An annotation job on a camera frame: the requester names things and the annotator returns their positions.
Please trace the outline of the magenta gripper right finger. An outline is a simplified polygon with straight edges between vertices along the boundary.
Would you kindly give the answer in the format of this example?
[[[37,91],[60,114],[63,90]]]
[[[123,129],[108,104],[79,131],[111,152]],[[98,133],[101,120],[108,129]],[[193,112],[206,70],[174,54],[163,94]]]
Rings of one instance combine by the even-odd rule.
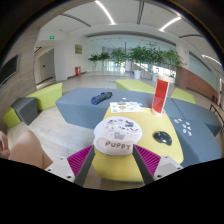
[[[168,155],[159,156],[138,145],[133,146],[132,154],[145,184],[150,184],[182,169],[182,166]]]

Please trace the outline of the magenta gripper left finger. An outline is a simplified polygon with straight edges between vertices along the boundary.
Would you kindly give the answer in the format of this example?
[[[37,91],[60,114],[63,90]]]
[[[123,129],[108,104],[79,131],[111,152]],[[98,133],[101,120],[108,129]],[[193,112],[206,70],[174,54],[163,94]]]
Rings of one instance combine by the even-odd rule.
[[[95,157],[94,146],[88,146],[68,158],[61,157],[54,161],[46,171],[67,181],[83,186]]]

